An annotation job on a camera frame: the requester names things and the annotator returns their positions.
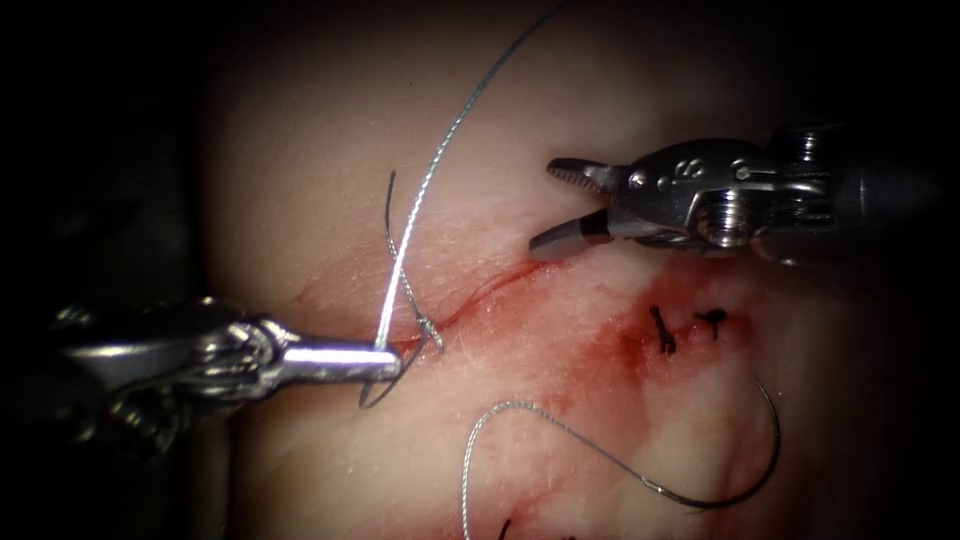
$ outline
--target blood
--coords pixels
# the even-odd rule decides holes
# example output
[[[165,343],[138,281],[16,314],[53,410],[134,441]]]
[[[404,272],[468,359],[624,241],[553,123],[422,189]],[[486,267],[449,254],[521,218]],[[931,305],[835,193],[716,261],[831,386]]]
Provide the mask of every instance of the blood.
[[[488,277],[469,294],[461,293],[463,300],[448,306],[447,314],[434,320],[441,335],[458,339],[448,340],[443,362],[434,354],[420,362],[420,369],[451,369],[456,361],[446,358],[452,355],[459,361],[486,363],[494,373],[503,370],[505,382],[518,388],[505,385],[503,399],[531,401],[581,432],[585,430],[588,438],[611,454],[627,459],[650,441],[664,421],[663,410],[669,410],[670,404],[663,396],[674,396],[676,404],[682,405],[690,399],[683,390],[685,385],[709,368],[723,362],[752,361],[758,332],[753,313],[763,295],[758,287],[742,281],[734,261],[678,254],[635,294],[605,286],[592,264],[589,255],[555,263],[520,262]],[[594,276],[594,281],[583,276]],[[577,290],[580,285],[587,289]],[[593,305],[604,309],[574,313],[579,320],[552,311],[551,301],[571,294],[580,295],[578,298],[594,295]],[[609,306],[617,306],[612,314]],[[654,306],[674,340],[673,354],[662,350],[661,328],[651,317]],[[694,314],[716,309],[722,309],[726,318],[714,339],[715,322]],[[428,306],[424,311],[444,312],[443,306],[433,310]],[[587,330],[573,333],[571,325]],[[457,355],[457,348],[499,351],[497,347],[510,343],[522,345],[531,334],[537,337],[538,349],[530,358]],[[420,336],[411,332],[409,338],[392,344],[409,352],[419,340]],[[451,377],[461,371],[462,366],[451,369]],[[524,384],[518,386],[515,381]],[[645,397],[652,388],[659,396],[656,412],[650,410]],[[521,457],[530,460],[529,466],[523,467],[528,476],[508,484],[494,482],[488,488],[481,483],[484,487],[473,488],[477,523],[499,530],[509,518],[511,534],[507,536],[522,538],[522,531],[535,528],[544,509],[558,497],[599,492],[622,479],[622,471],[567,439],[559,433],[550,439],[553,442],[543,443],[546,446],[523,449],[528,453]],[[485,513],[484,509],[498,510]],[[495,537],[497,530],[485,531],[483,536]]]

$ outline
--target dark background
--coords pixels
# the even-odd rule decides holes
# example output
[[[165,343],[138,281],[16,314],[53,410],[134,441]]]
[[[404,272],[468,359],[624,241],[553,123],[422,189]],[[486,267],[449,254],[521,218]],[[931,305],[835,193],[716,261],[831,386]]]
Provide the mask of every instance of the dark background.
[[[838,2],[695,9],[770,55],[826,116],[868,124],[946,163],[956,59],[949,17],[940,9]],[[14,93],[8,126],[18,143],[8,162],[13,219],[6,259],[20,280],[11,283],[13,296],[28,300],[18,337],[42,340],[36,329],[69,303],[144,305],[206,290],[196,234],[197,111],[226,31],[241,22],[255,27],[268,11],[283,9],[249,1],[84,3],[8,19],[22,36],[9,49],[15,67],[6,77]],[[900,261],[909,270],[895,286],[910,292],[897,308],[918,310],[916,328],[906,330],[919,334],[918,361],[939,371],[951,358],[940,348],[947,319],[921,310],[952,277],[943,264],[952,243],[931,233],[939,251],[929,261]],[[926,465],[891,470],[891,477],[935,491],[925,479],[939,472],[938,462],[924,434],[933,411],[943,409],[931,400],[918,410],[930,413],[918,419],[916,457]],[[8,461],[8,499],[17,501],[11,523],[34,532],[99,527],[100,538],[183,535],[176,459],[142,471],[89,467],[82,464],[90,456],[25,448]],[[914,512],[914,504],[926,511]],[[926,504],[905,493],[902,515],[878,519],[917,532],[937,512]]]

